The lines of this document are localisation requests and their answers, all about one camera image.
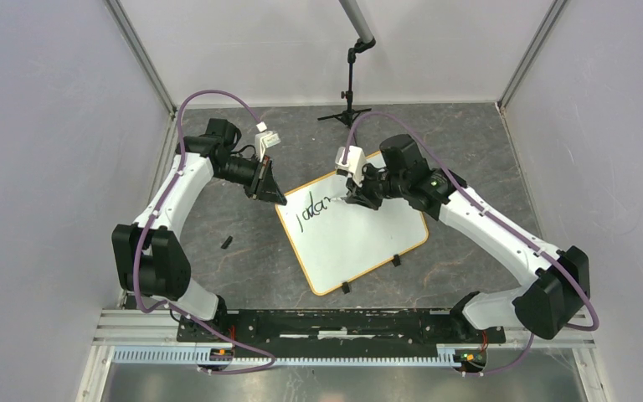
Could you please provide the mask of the yellow framed whiteboard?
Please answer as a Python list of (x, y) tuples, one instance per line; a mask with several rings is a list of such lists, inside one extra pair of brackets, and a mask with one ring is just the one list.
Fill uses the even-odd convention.
[(328, 173), (285, 194), (275, 211), (312, 293), (324, 296), (424, 244), (424, 215), (403, 199), (379, 210), (327, 199), (345, 196), (346, 179)]

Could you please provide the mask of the black marker cap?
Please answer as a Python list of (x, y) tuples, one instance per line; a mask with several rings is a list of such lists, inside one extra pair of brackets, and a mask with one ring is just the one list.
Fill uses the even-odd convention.
[(228, 237), (225, 239), (225, 241), (223, 242), (223, 244), (221, 244), (221, 248), (222, 248), (223, 250), (228, 249), (228, 248), (229, 248), (229, 246), (231, 245), (232, 241), (233, 241), (233, 236), (232, 236), (232, 235), (228, 236)]

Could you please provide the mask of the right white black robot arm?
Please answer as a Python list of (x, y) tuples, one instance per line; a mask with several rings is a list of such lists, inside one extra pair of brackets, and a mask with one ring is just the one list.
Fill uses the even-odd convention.
[(464, 179), (432, 168), (409, 134), (384, 140), (383, 167), (373, 167), (360, 147), (340, 147), (337, 173), (346, 177), (348, 204), (379, 210), (402, 199), (412, 209), (458, 230), (499, 261), (517, 280), (508, 291), (474, 291), (451, 309), (450, 331), (470, 342), (492, 327), (523, 327), (546, 340), (571, 327), (589, 301), (589, 258), (539, 239), (484, 201)]

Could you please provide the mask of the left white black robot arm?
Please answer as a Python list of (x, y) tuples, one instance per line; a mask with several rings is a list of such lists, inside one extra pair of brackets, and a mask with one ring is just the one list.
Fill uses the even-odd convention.
[(133, 223), (118, 224), (111, 236), (121, 288), (171, 302), (184, 315), (197, 317), (197, 329), (209, 341), (229, 332), (224, 301), (192, 278), (178, 237), (195, 200), (214, 178), (240, 185), (250, 199), (286, 203), (266, 155), (279, 144), (279, 135), (264, 123), (257, 127), (252, 157), (236, 149), (241, 131), (225, 119), (213, 118), (202, 135), (184, 137), (154, 199)]

